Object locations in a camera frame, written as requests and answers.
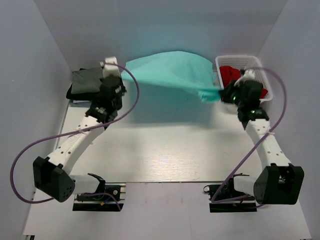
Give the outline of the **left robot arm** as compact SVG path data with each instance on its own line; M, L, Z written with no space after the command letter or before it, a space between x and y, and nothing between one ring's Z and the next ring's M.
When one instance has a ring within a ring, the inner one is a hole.
M125 91L119 76L101 79L99 93L85 112L77 131L46 158L39 156L34 160L33 177L38 190L60 203L71 195L90 194L96 200L105 196L103 178L93 173L72 175L71 171L89 145L107 129L105 124L117 117Z

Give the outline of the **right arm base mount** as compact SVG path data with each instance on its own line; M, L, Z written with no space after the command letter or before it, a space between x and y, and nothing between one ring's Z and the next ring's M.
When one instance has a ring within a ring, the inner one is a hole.
M254 213L257 212L257 205L253 196L245 195L243 192L234 189L231 179L218 193L214 202L212 197L218 191L219 183L205 185L203 193L209 196L210 213Z

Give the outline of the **teal t shirt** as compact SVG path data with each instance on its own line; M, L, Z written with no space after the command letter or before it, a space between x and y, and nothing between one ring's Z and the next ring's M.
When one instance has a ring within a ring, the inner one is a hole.
M204 103L220 100L220 87L215 86L213 63L194 53L169 51L140 57L125 64L123 80L135 77L139 84L176 88L201 99Z

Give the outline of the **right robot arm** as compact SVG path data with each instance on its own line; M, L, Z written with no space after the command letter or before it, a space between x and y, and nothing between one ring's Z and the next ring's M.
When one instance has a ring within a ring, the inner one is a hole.
M294 205L298 201L304 171L285 156L272 134L269 117L261 107L263 85L255 80L235 81L219 92L224 103L237 107L237 117L250 136L259 156L262 171L257 178L235 174L225 187L226 195L236 200L243 194L261 205Z

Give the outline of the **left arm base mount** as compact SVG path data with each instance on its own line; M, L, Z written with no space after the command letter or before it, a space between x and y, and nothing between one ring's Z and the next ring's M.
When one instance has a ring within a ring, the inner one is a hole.
M74 197L74 212L120 212L126 198L125 183L107 183L98 193L82 193Z

